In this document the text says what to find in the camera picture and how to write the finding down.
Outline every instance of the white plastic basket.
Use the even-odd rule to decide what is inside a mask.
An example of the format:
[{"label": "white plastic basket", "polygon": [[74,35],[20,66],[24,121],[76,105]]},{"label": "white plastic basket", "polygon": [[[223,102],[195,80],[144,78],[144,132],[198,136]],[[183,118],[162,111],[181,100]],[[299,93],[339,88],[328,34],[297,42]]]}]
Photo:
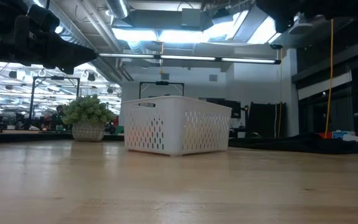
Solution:
[{"label": "white plastic basket", "polygon": [[161,96],[123,102],[122,112],[127,149],[171,156],[227,150],[231,108]]}]

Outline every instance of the potted plant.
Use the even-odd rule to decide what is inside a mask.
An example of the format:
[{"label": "potted plant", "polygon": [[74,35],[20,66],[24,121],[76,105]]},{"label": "potted plant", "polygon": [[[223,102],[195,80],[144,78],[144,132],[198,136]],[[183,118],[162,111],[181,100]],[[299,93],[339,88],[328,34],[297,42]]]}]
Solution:
[{"label": "potted plant", "polygon": [[100,141],[104,125],[114,119],[114,114],[100,103],[97,95],[79,97],[63,106],[63,122],[73,125],[73,137],[77,141]]}]

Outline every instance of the black frame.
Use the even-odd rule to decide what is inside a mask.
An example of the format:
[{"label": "black frame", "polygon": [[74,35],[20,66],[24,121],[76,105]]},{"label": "black frame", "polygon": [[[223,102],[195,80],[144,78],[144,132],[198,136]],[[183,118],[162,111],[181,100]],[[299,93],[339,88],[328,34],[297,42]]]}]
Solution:
[{"label": "black frame", "polygon": [[[142,85],[143,84],[156,84],[156,85],[159,85],[158,83],[160,82],[140,82],[139,83],[139,99],[142,95]],[[182,96],[185,96],[185,84],[184,83],[170,83],[170,82],[164,82],[166,83],[166,85],[181,85],[182,87],[182,92],[181,92],[181,95]]]},{"label": "black frame", "polygon": [[[38,84],[35,83],[35,81],[37,79],[42,79],[42,81]],[[51,79],[51,80],[64,80],[64,79],[69,79],[69,80],[77,80],[77,93],[76,93],[76,97],[78,98],[78,95],[80,94],[80,78],[71,78],[71,77],[57,77],[57,76],[52,76],[52,77],[33,77],[32,78],[32,89],[31,89],[31,101],[30,101],[30,114],[29,114],[29,127],[31,125],[31,121],[32,121],[32,116],[33,116],[33,107],[34,107],[34,92],[35,92],[35,88],[37,88],[40,84],[42,84],[43,81],[45,81],[46,79]]]}]

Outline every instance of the wooden table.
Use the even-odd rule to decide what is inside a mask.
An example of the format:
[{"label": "wooden table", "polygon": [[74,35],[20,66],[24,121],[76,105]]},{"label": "wooden table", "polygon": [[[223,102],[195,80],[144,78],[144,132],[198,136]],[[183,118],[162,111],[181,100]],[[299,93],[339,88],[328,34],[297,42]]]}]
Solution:
[{"label": "wooden table", "polygon": [[0,144],[0,223],[358,223],[358,154]]}]

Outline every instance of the green plant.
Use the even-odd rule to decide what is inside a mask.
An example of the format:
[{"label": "green plant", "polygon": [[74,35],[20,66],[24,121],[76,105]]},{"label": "green plant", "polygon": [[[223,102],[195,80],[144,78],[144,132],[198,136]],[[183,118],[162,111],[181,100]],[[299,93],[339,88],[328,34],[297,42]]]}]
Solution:
[{"label": "green plant", "polygon": [[100,103],[97,95],[79,97],[69,105],[63,106],[63,122],[73,124],[77,122],[105,123],[114,119],[115,115]]}]

